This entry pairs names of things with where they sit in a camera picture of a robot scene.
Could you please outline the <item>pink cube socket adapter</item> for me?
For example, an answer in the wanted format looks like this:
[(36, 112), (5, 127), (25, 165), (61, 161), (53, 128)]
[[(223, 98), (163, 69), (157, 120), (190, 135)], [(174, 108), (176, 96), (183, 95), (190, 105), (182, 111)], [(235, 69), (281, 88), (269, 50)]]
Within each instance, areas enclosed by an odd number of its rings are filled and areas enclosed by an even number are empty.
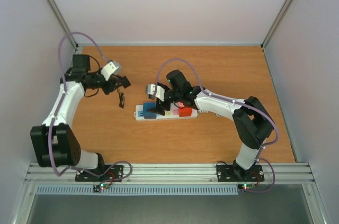
[(175, 105), (180, 109), (185, 108), (185, 105), (182, 102), (177, 102)]

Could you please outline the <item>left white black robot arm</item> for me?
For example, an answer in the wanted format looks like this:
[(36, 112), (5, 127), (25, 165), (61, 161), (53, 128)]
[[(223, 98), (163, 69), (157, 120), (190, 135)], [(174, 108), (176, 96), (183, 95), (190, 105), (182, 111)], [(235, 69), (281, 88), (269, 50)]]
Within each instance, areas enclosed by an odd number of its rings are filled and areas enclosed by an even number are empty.
[(57, 176), (72, 168), (100, 181), (109, 168), (101, 154), (81, 148), (72, 131), (73, 119), (88, 89), (109, 95), (131, 84), (126, 76), (119, 74), (122, 67), (117, 61), (109, 60), (105, 66), (91, 71), (91, 59), (90, 55), (73, 56), (72, 65), (61, 73), (53, 108), (40, 126), (32, 127), (30, 137), (39, 166), (51, 167)]

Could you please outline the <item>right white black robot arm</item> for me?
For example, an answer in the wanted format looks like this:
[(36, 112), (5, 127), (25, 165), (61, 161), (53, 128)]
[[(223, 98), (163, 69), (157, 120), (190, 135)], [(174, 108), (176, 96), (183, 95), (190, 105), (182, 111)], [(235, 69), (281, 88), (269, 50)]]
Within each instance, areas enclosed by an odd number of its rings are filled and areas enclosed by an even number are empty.
[(237, 180), (251, 176), (266, 139), (276, 130), (276, 125), (262, 103), (256, 97), (233, 99), (213, 93), (204, 87), (192, 86), (180, 70), (166, 76), (169, 85), (161, 83), (146, 86), (146, 94), (156, 101), (151, 113), (164, 115), (172, 104), (182, 103), (197, 111), (208, 111), (233, 121), (242, 142), (232, 164)]

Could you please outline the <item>black plug adapter with cable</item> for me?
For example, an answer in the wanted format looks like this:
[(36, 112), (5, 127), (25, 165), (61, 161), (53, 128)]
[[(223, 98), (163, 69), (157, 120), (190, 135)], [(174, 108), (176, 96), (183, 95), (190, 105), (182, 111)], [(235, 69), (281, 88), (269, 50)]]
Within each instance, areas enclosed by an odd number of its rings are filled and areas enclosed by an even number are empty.
[(124, 104), (125, 104), (125, 96), (124, 92), (122, 92), (119, 88), (117, 89), (118, 97), (119, 97), (119, 108), (124, 109)]

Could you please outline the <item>white charger with pink cable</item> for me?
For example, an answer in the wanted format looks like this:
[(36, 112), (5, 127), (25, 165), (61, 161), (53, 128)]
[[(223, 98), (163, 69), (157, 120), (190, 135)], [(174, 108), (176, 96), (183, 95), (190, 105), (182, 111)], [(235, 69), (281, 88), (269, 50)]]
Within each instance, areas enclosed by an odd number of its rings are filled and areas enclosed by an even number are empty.
[(174, 112), (174, 113), (175, 113), (175, 112), (178, 112), (178, 111), (179, 111), (179, 108), (178, 108), (174, 103), (172, 103), (172, 104), (171, 104), (171, 111)]

